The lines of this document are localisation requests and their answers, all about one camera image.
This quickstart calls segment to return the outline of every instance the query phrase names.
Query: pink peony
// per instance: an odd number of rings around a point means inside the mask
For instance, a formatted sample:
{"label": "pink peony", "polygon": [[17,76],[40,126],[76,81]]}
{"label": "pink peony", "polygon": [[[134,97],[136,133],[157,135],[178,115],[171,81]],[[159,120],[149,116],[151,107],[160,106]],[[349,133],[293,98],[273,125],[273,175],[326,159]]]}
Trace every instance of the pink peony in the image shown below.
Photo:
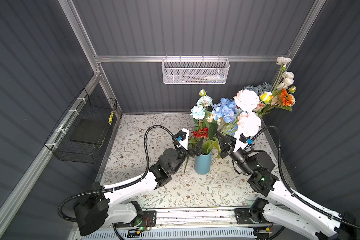
{"label": "pink peony", "polygon": [[241,90],[235,97],[236,105],[243,111],[251,112],[259,104],[259,96],[254,91],[247,89]]}
{"label": "pink peony", "polygon": [[261,126],[261,119],[256,116],[256,113],[241,113],[239,115],[239,121],[237,122],[237,131],[242,133],[246,137],[254,136]]}

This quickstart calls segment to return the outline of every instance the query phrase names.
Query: white wire mesh basket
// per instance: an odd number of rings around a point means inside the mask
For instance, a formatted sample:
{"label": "white wire mesh basket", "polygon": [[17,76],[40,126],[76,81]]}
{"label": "white wire mesh basket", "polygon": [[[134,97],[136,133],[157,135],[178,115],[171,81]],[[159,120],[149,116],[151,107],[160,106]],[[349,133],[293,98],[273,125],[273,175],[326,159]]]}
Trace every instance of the white wire mesh basket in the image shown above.
{"label": "white wire mesh basket", "polygon": [[227,58],[163,58],[165,84],[224,84],[228,76]]}

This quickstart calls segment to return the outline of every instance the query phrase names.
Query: blue vase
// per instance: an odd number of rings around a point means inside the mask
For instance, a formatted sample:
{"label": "blue vase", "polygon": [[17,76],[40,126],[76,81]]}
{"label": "blue vase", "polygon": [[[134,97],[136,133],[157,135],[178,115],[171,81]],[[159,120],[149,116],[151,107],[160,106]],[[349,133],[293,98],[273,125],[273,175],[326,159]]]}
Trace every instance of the blue vase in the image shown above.
{"label": "blue vase", "polygon": [[212,162],[212,151],[207,154],[201,154],[200,156],[196,156],[195,160],[195,171],[200,175],[205,175],[211,169]]}

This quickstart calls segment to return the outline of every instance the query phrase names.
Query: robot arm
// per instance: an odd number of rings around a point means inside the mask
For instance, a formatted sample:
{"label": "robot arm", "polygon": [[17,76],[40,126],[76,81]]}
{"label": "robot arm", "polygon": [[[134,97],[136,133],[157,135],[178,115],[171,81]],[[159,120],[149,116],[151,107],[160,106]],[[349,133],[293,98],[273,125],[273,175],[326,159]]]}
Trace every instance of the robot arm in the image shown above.
{"label": "robot arm", "polygon": [[[297,213],[288,212],[274,206],[265,199],[258,198],[248,212],[253,222],[261,222],[262,219],[265,219],[290,228],[309,239],[355,239],[354,228],[348,227],[333,218],[340,217],[351,224],[355,224],[353,216],[346,213],[340,215],[338,212],[315,203],[293,189],[291,193],[282,181],[271,174],[275,164],[266,152],[260,151],[249,156],[256,152],[253,150],[254,144],[250,138],[238,132],[235,133],[234,137],[223,136],[220,133],[217,135],[221,148],[221,157],[230,156],[232,161],[243,171],[243,174],[250,175],[248,183],[256,192],[268,197],[270,200],[284,204]],[[324,215],[309,205],[328,214]]]}
{"label": "robot arm", "polygon": [[166,149],[158,161],[153,164],[142,178],[142,175],[118,182],[116,184],[100,186],[98,182],[91,186],[91,190],[115,189],[119,186],[131,184],[136,180],[139,182],[128,187],[104,192],[92,197],[81,197],[74,205],[77,224],[82,236],[93,233],[104,224],[129,223],[131,226],[139,224],[143,218],[142,210],[137,202],[120,204],[137,194],[154,190],[167,184],[171,175],[176,173],[187,156],[200,156],[203,139],[196,145],[195,149],[188,149],[189,130],[182,129],[174,135],[174,147]]}

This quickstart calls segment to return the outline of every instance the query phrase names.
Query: table surface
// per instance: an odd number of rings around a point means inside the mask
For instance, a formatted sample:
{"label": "table surface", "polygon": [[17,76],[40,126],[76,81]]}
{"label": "table surface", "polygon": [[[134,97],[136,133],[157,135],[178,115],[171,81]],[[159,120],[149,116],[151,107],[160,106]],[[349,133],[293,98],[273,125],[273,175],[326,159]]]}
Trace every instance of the table surface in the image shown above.
{"label": "table surface", "polygon": [[[102,185],[117,183],[144,172],[146,159],[143,138],[147,128],[152,125],[163,125],[175,134],[182,128],[192,131],[196,124],[189,114],[123,115],[101,180]],[[151,130],[147,143],[151,165],[157,162],[165,149],[173,148],[171,137],[159,128]],[[277,161],[264,134],[255,141],[255,149],[268,152],[276,164],[272,173],[279,177]],[[138,201],[142,208],[251,205],[259,194],[247,183],[249,176],[238,175],[229,157],[216,157],[217,150],[214,148],[211,170],[206,175],[195,172],[195,159],[190,157],[185,173],[184,162],[165,186],[132,199]]]}

